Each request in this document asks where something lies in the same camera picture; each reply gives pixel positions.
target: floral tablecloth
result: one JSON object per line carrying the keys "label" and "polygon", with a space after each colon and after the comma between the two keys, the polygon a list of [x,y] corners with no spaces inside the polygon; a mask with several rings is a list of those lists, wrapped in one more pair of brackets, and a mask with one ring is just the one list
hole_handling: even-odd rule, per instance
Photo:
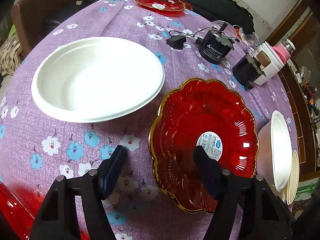
{"label": "floral tablecloth", "polygon": [[[33,199],[26,201],[37,201],[40,205],[58,175],[82,176],[108,159],[121,144],[129,149],[128,160],[114,192],[103,201],[116,238],[202,239],[212,214],[181,211],[168,196],[159,192],[152,175],[148,131],[166,92],[191,77],[219,79],[243,97],[254,115],[257,132],[270,120],[272,112],[279,110],[287,120],[293,148],[298,150],[298,147],[292,111],[279,77],[276,75],[263,86],[247,91],[232,75],[231,68],[244,55],[243,43],[236,44],[221,65],[204,60],[191,38],[187,38],[183,50],[166,44],[170,30],[193,33],[211,26],[208,20],[192,11],[185,10],[184,14],[170,18],[140,8],[134,0],[100,0],[45,37],[16,70],[0,104],[0,180],[9,188],[24,187],[33,192]],[[37,108],[31,96],[31,82],[37,67],[59,46],[97,36],[127,39],[151,50],[165,70],[161,92],[142,109],[104,123],[68,123],[48,117]],[[108,93],[113,92],[113,89],[106,91],[105,100]],[[76,202],[79,223],[85,230],[81,199],[77,198]],[[238,208],[231,239],[237,238],[240,219]]]}

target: paper bowl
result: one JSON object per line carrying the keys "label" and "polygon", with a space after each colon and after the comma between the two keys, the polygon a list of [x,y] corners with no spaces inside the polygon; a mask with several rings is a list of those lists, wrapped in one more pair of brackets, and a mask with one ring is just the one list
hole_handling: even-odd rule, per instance
{"label": "paper bowl", "polygon": [[150,50],[124,39],[94,37],[51,53],[36,70],[31,91],[45,114],[92,123],[140,109],[163,84],[162,64]]}
{"label": "paper bowl", "polygon": [[279,111],[273,112],[271,121],[260,130],[258,137],[257,173],[281,192],[289,181],[292,149],[286,121]]}
{"label": "paper bowl", "polygon": [[259,143],[254,118],[241,96],[221,81],[192,78],[168,92],[149,133],[158,187],[184,211],[214,212],[217,202],[193,162],[196,145],[237,176],[255,174]]}

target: electrical wire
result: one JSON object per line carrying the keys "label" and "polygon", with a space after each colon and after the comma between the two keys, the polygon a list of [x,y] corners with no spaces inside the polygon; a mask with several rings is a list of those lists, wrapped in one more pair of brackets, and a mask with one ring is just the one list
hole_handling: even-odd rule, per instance
{"label": "electrical wire", "polygon": [[[194,38],[198,32],[201,32],[201,31],[204,31],[204,30],[207,30],[207,29],[214,30],[214,31],[220,31],[220,30],[218,30],[217,28],[207,27],[207,28],[203,28],[203,29],[201,29],[201,30],[199,30],[199,31],[196,31],[196,32],[194,32],[193,34],[186,34],[186,33],[183,33],[183,32],[179,32],[179,31],[172,30],[172,31],[169,31],[169,35],[172,37],[171,32],[176,32],[176,33],[182,34],[183,36],[192,36],[192,37]],[[222,31],[222,33],[223,33],[224,36],[227,37],[228,39],[234,39],[234,40],[237,39],[237,38],[235,38],[235,37],[229,37],[229,36],[227,36],[223,31]]]}

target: label sticker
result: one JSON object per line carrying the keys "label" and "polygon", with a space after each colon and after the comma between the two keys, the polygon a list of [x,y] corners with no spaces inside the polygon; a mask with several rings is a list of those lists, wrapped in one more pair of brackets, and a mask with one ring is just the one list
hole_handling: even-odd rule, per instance
{"label": "label sticker", "polygon": [[156,9],[164,9],[165,6],[163,4],[160,4],[160,3],[154,3],[151,5],[153,8],[156,8]]}
{"label": "label sticker", "polygon": [[198,141],[197,146],[201,145],[210,159],[219,160],[222,155],[222,141],[214,132],[203,133]]}

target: gold rim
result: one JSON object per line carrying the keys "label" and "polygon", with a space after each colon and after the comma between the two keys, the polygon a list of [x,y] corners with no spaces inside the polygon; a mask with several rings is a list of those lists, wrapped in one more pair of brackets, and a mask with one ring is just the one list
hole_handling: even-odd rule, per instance
{"label": "gold rim", "polygon": [[157,186],[159,187],[159,189],[165,193],[166,195],[169,195],[173,200],[174,202],[176,203],[176,205],[182,209],[183,211],[185,212],[188,212],[188,213],[198,213],[198,212],[201,212],[201,211],[205,211],[207,213],[214,213],[213,211],[208,211],[206,209],[199,209],[199,210],[189,210],[187,208],[185,208],[184,206],[182,206],[177,197],[170,193],[169,191],[167,191],[164,186],[161,184],[161,181],[159,179],[159,175],[158,175],[158,172],[157,172],[157,164],[158,164],[158,161],[157,161],[157,158],[156,158],[156,155],[155,155],[155,152],[154,152],[154,149],[153,149],[153,143],[152,143],[152,137],[153,137],[153,133],[154,133],[154,130],[156,128],[156,125],[158,124],[159,120],[161,119],[162,117],[162,111],[163,111],[163,107],[164,107],[164,104],[165,102],[167,101],[167,99],[169,98],[170,95],[172,95],[174,92],[177,92],[177,91],[181,91],[184,86],[186,84],[188,84],[189,82],[191,81],[194,81],[194,80],[198,80],[200,82],[205,82],[205,83],[211,83],[211,82],[218,82],[220,84],[222,84],[224,86],[224,88],[227,89],[228,92],[232,92],[232,93],[235,93],[241,100],[242,102],[242,105],[244,106],[244,110],[249,112],[249,114],[251,115],[252,117],[252,120],[253,120],[253,132],[257,138],[257,144],[258,144],[258,148],[257,148],[257,152],[256,152],[256,155],[254,157],[254,160],[255,160],[255,166],[254,166],[254,172],[251,176],[251,178],[254,177],[255,173],[256,173],[256,169],[257,169],[257,155],[258,155],[258,151],[259,151],[259,138],[258,138],[258,135],[256,133],[256,123],[255,123],[255,120],[254,120],[254,117],[253,117],[253,114],[251,113],[251,111],[245,106],[245,103],[244,103],[244,100],[243,98],[241,97],[241,95],[239,93],[237,93],[236,91],[234,90],[231,90],[229,89],[223,82],[221,82],[220,80],[217,80],[217,79],[208,79],[208,80],[204,80],[204,79],[201,79],[201,78],[189,78],[187,80],[185,80],[184,82],[182,82],[182,84],[178,87],[178,88],[175,88],[175,89],[172,89],[170,90],[168,93],[166,93],[164,95],[164,97],[162,98],[161,102],[160,102],[160,105],[159,105],[159,109],[158,109],[158,113],[157,113],[157,117],[156,119],[153,121],[151,127],[150,127],[150,131],[149,131],[149,135],[148,135],[148,147],[149,147],[149,152],[150,152],[150,156],[151,156],[151,159],[152,159],[152,171],[153,171],[153,177],[156,181],[156,184]]}
{"label": "gold rim", "polygon": [[[142,4],[142,3],[140,3],[139,1],[137,1],[137,0],[135,0],[138,4],[140,4],[141,6],[143,6],[143,7],[148,7],[148,8],[151,8],[151,9],[157,9],[157,8],[154,8],[154,7],[152,7],[152,6],[148,6],[148,5],[145,5],[145,4]],[[183,8],[181,9],[181,10],[177,10],[177,11],[172,11],[172,10],[167,10],[167,9],[157,9],[157,10],[160,10],[160,11],[167,11],[167,12],[180,12],[180,11],[183,11],[185,8],[186,8],[186,5],[183,3],[183,2],[181,2],[182,3],[182,5],[183,5]]]}

